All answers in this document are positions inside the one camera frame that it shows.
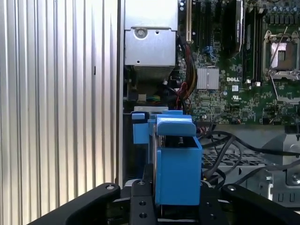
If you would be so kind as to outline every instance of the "silver metal side panel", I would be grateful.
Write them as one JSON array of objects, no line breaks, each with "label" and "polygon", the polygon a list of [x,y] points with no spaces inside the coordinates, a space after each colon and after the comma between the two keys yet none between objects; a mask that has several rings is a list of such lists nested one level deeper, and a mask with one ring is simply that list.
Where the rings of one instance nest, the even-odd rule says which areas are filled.
[{"label": "silver metal side panel", "polygon": [[0,225],[116,178],[117,10],[117,0],[0,1]]}]

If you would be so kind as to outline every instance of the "cpu socket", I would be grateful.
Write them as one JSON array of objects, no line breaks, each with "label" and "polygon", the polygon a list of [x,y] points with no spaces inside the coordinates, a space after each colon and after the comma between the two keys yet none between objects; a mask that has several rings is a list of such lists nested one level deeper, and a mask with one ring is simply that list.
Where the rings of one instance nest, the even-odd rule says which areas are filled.
[{"label": "cpu socket", "polygon": [[272,34],[268,30],[263,42],[262,66],[265,77],[269,78],[271,75],[273,79],[298,80],[294,75],[295,71],[299,70],[299,53],[300,42],[297,31],[283,36]]}]

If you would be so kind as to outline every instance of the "heatsink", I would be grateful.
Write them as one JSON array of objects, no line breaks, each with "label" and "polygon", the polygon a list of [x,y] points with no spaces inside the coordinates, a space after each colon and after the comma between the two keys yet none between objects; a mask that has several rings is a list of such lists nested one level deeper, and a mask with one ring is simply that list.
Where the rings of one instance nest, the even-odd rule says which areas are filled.
[{"label": "heatsink", "polygon": [[202,67],[197,69],[198,90],[218,90],[219,89],[219,68]]}]

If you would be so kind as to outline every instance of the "dell logo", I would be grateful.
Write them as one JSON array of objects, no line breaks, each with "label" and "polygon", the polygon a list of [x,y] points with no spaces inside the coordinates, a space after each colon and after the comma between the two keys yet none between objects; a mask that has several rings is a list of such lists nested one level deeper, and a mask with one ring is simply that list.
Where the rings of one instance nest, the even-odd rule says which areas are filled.
[{"label": "dell logo", "polygon": [[237,77],[228,77],[227,82],[240,82],[240,80]]}]

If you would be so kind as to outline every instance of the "bolt hole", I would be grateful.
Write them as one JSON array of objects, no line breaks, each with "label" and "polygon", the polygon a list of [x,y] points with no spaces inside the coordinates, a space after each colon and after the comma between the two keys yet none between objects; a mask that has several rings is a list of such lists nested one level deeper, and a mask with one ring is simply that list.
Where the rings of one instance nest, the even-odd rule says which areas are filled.
[{"label": "bolt hole", "polygon": [[217,217],[216,217],[214,214],[211,214],[211,215],[210,215],[210,218],[211,218],[211,219],[216,219]]},{"label": "bolt hole", "polygon": [[141,205],[141,206],[144,206],[144,205],[146,205],[146,202],[145,202],[145,201],[141,201],[141,202],[140,202],[140,205]]},{"label": "bolt hole", "polygon": [[113,189],[114,189],[114,185],[111,185],[111,184],[110,184],[110,185],[106,186],[106,189],[107,189],[107,190],[113,190]]},{"label": "bolt hole", "polygon": [[143,212],[143,213],[141,213],[141,214],[140,214],[140,218],[143,218],[143,219],[147,218],[147,214],[146,214],[146,213],[144,213],[144,212]]}]

